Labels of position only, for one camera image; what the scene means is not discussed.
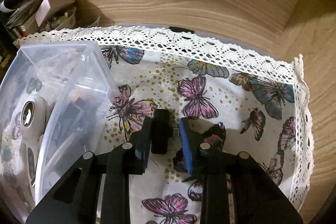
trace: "silver rivet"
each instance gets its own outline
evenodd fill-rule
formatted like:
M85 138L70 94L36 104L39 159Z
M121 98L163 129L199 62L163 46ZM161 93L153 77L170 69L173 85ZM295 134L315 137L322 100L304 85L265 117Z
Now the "silver rivet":
M123 143L123 149L130 149L132 146L133 145L131 143Z
M92 152L85 152L85 153L83 154L83 158L84 158L85 160L88 160L88 159L92 158L92 156L93 156L93 153L92 153Z
M239 152L239 156L244 159L244 160L247 160L249 157L250 157L250 154L245 152L245 151L241 151Z
M211 147L209 143L201 143L199 146L202 149L209 149Z

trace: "transparent plastic box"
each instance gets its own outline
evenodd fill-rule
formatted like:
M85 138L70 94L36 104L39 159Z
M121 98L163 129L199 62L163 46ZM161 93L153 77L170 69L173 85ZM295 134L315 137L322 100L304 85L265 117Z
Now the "transparent plastic box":
M32 94L51 112L38 155L35 196L27 173L20 114ZM119 90L96 42L22 46L0 86L0 191L22 223L48 190L86 151L95 152Z

